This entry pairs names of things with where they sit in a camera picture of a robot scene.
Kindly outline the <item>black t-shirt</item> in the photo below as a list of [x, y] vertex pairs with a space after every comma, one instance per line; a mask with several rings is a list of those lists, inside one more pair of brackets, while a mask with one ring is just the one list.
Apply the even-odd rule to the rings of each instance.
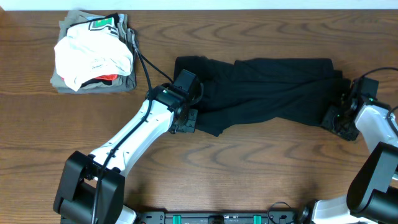
[[226, 63], [178, 57], [174, 74], [194, 73], [203, 83], [196, 127], [214, 136], [236, 124], [283, 118], [319, 126], [340, 103], [351, 81], [328, 58], [255, 58]]

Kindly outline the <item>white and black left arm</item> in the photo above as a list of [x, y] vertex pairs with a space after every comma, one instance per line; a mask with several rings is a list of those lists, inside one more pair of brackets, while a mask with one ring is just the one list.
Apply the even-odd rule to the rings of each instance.
[[192, 133], [204, 86], [182, 70], [173, 83], [147, 93], [130, 122], [101, 147], [85, 155], [75, 151], [65, 162], [53, 210], [61, 223], [134, 223], [137, 214], [124, 205], [125, 180], [133, 165], [163, 133]]

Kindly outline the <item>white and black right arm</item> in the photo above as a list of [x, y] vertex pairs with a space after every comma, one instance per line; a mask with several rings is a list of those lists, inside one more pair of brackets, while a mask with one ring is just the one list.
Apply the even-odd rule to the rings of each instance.
[[296, 223], [397, 223], [397, 124], [377, 88], [376, 80], [358, 78], [341, 104], [329, 107], [322, 127], [347, 141], [362, 135], [370, 155], [346, 195], [309, 203]]

